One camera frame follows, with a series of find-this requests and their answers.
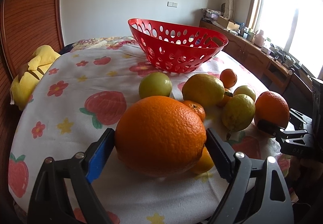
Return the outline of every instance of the floral tablecloth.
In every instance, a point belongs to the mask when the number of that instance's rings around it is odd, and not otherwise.
[[[9,190],[26,212],[44,159],[71,158],[97,141],[107,127],[115,129],[126,108],[139,100],[141,79],[160,72],[132,38],[84,40],[78,44],[59,57],[41,79],[16,130],[9,161]],[[253,87],[257,96],[267,90],[242,65],[219,52],[193,73],[167,73],[173,84],[172,97],[182,100],[181,88],[190,76],[207,73],[219,77],[226,68],[238,76],[232,90],[244,84]],[[105,104],[99,105],[98,99]],[[221,122],[221,109],[206,112],[205,127],[215,128],[225,140],[227,129]],[[287,173],[289,158],[280,154],[278,143],[258,131],[254,123],[232,134],[228,142],[251,158],[276,157]],[[114,224],[197,223],[212,215],[227,185],[215,167],[201,175],[186,172],[149,178],[128,169],[117,159],[115,150],[92,184]],[[85,221],[69,182],[67,189],[75,216]]]

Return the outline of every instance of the floral bedspread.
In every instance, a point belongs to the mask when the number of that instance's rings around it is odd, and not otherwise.
[[[232,90],[250,85],[257,97],[267,90],[242,65],[219,52],[193,73],[167,73],[173,84],[171,97],[182,100],[181,89],[190,76],[206,73],[219,77],[226,68],[232,68],[238,76]],[[55,61],[21,116],[10,154],[9,190],[25,212],[44,159],[71,158],[97,141],[107,127],[115,129],[126,108],[139,100],[141,79],[152,72],[160,70],[147,61],[132,37],[79,41],[70,53]],[[221,122],[221,109],[206,112],[205,127],[215,128],[225,140],[227,129]],[[282,171],[288,172],[289,158],[254,123],[232,134],[228,142],[251,158],[274,156]],[[227,185],[215,167],[201,175],[186,172],[149,178],[128,169],[118,160],[115,150],[100,178],[92,184],[114,224],[198,223],[212,215]],[[84,222],[70,182],[67,189],[75,216]]]

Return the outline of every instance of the metal screw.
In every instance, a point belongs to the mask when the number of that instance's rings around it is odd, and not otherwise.
[[[244,153],[242,153],[241,151],[235,153],[235,156],[238,158],[244,158]]]
[[[81,159],[81,158],[84,158],[84,153],[83,152],[78,152],[75,154],[75,158],[77,159]]]
[[[275,162],[276,162],[276,160],[275,160],[275,158],[274,158],[273,156],[269,156],[269,157],[267,158],[267,160],[268,160],[270,163],[275,163]]]
[[[46,164],[49,164],[49,163],[52,163],[52,162],[53,162],[53,158],[50,157],[50,156],[45,159]]]

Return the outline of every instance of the small orange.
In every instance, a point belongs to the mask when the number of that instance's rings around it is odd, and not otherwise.
[[[190,171],[195,174],[202,174],[209,171],[213,166],[214,166],[214,162],[209,152],[207,151],[206,147],[204,147],[202,152],[202,157],[196,163],[196,165],[190,169]]]
[[[232,69],[225,69],[220,74],[220,80],[224,87],[229,89],[237,83],[237,74]]]
[[[187,171],[198,162],[206,131],[199,116],[183,103],[152,96],[126,110],[114,140],[119,159],[129,168],[161,177]]]
[[[289,122],[289,108],[286,100],[278,93],[266,91],[260,94],[256,103],[255,124],[265,119],[286,128]]]
[[[200,117],[202,122],[204,121],[205,111],[204,111],[204,108],[200,104],[190,101],[190,100],[185,100],[182,103],[184,105],[188,106],[189,108],[191,108]]]
[[[229,92],[229,93],[231,93],[231,94],[232,94],[232,92],[231,92],[231,90],[230,90],[230,89],[224,89],[224,90],[225,90],[226,92]],[[228,96],[228,95],[224,94],[223,99],[222,99],[219,103],[217,103],[217,106],[219,106],[219,107],[224,107],[224,106],[226,105],[226,103],[228,103],[228,101],[229,101],[230,99],[232,99],[232,97],[230,97],[230,96]]]

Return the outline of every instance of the yellow plush toy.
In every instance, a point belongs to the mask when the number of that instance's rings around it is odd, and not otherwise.
[[[40,46],[33,53],[34,58],[19,68],[18,75],[11,83],[10,91],[21,111],[27,105],[30,95],[44,73],[59,56],[60,54],[50,46]]]

